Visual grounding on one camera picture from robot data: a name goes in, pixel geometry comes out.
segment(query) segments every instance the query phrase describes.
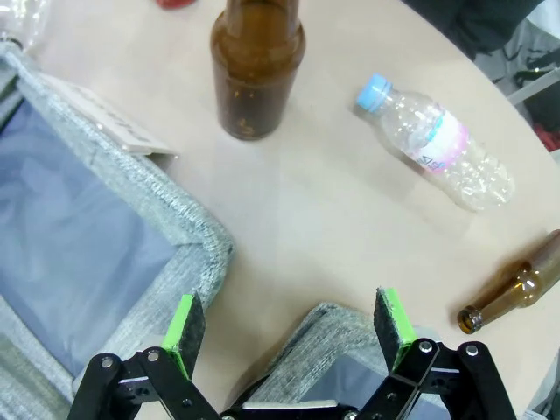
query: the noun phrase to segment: gray fabric bin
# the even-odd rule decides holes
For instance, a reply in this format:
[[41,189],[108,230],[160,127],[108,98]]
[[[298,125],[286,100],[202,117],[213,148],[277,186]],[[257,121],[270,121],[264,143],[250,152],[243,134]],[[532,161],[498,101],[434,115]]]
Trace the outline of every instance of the gray fabric bin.
[[206,309],[233,244],[0,43],[1,418],[60,418],[94,354],[129,358],[183,294]]

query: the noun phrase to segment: white card on bin edge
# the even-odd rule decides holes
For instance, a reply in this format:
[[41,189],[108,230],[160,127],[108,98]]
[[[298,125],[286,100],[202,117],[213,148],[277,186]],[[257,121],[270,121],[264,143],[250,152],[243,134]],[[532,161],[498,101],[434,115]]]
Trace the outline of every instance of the white card on bin edge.
[[523,414],[522,420],[547,420],[545,416],[535,413],[534,411],[527,410]]
[[119,143],[126,151],[143,155],[176,154],[167,144],[132,122],[91,90],[48,74],[42,73],[41,76],[57,94],[70,102],[75,109],[97,125],[100,131]]

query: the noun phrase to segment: screw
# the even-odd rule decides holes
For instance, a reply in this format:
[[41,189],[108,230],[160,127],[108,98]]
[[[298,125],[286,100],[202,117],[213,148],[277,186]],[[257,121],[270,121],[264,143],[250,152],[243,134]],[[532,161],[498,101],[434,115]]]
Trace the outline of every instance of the screw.
[[422,341],[420,343],[420,351],[422,353],[429,353],[429,352],[431,352],[432,348],[433,347],[431,346],[431,343],[429,341]]
[[469,356],[476,356],[479,353],[479,349],[471,344],[466,347],[466,353]]
[[104,357],[103,359],[101,359],[101,365],[104,368],[110,368],[111,366],[113,366],[113,359],[111,359],[110,357]]
[[157,350],[153,350],[151,352],[148,353],[148,360],[149,361],[158,361],[159,359],[159,353]]

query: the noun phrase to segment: beer bottle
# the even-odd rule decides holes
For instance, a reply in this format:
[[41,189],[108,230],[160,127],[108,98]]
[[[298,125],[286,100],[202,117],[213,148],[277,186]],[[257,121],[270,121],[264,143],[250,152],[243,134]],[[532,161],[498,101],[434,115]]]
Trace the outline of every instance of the beer bottle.
[[221,125],[240,139],[268,135],[304,57],[298,0],[227,0],[210,44]]
[[463,333],[472,334],[515,308],[526,308],[560,280],[560,229],[549,234],[543,245],[501,275],[458,313]]

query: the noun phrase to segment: standing brown bottle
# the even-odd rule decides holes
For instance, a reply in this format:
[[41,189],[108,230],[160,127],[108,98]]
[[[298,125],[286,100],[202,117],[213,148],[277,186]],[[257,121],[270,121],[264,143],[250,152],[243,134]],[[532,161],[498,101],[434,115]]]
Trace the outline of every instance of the standing brown bottle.
[[560,280],[560,230],[532,255],[504,269],[494,283],[458,314],[463,333],[472,334],[515,308],[526,308]]
[[211,37],[220,123],[257,139],[280,123],[305,35],[298,0],[227,0]]

